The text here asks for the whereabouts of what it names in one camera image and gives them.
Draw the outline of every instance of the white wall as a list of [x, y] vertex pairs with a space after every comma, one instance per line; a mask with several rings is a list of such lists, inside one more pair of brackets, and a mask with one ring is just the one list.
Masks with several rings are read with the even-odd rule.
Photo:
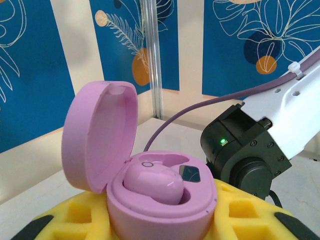
[[[212, 99], [202, 95], [204, 0], [177, 0], [177, 5], [180, 91], [162, 91], [166, 118], [190, 105]], [[202, 129], [237, 102], [232, 100], [202, 107], [176, 122]]]
[[[75, 93], [104, 80], [89, 0], [51, 0]], [[138, 123], [153, 115], [151, 92], [138, 96]], [[0, 204], [62, 169], [62, 128], [0, 154]]]

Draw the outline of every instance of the yellow foam holder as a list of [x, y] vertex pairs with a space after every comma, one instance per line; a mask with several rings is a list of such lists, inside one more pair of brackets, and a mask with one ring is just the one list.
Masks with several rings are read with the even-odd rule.
[[[274, 213], [292, 214], [258, 197], [215, 180], [218, 201], [204, 240], [297, 240]], [[106, 194], [83, 192], [36, 219], [53, 219], [35, 240], [118, 240], [108, 215]]]

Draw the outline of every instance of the pink earbud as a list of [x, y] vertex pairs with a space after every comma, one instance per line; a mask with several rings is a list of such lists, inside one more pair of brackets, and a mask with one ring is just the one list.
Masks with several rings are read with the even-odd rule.
[[132, 192], [167, 205], [178, 205], [184, 193], [184, 181], [176, 171], [149, 161], [129, 166], [123, 185]]

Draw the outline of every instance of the pink earbud case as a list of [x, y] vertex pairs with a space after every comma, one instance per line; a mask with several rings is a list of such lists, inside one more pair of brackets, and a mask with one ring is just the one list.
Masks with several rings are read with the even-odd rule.
[[[111, 226], [121, 240], [203, 239], [217, 204], [212, 174], [199, 159], [178, 152], [147, 151], [131, 156], [137, 104], [136, 89], [128, 82], [96, 81], [79, 91], [63, 129], [66, 178], [75, 188], [106, 192]], [[162, 165], [170, 171], [164, 170], [164, 177], [162, 166], [153, 166], [153, 172], [147, 167], [132, 167], [127, 172], [137, 163]], [[170, 186], [170, 177], [180, 178], [175, 173], [181, 176], [183, 189]], [[178, 204], [176, 191], [182, 192]], [[163, 203], [166, 197], [172, 202]]]

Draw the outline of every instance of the charging case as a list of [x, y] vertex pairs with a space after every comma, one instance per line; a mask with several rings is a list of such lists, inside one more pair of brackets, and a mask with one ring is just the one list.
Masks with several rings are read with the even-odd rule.
[[[135, 87], [122, 81], [86, 84], [71, 103], [63, 128], [62, 165], [75, 188], [106, 192], [110, 223], [121, 240], [201, 240], [217, 204], [209, 168], [178, 152], [147, 151], [131, 156], [138, 122]], [[161, 163], [183, 178], [178, 205], [166, 205], [127, 190], [123, 180], [138, 161]]]

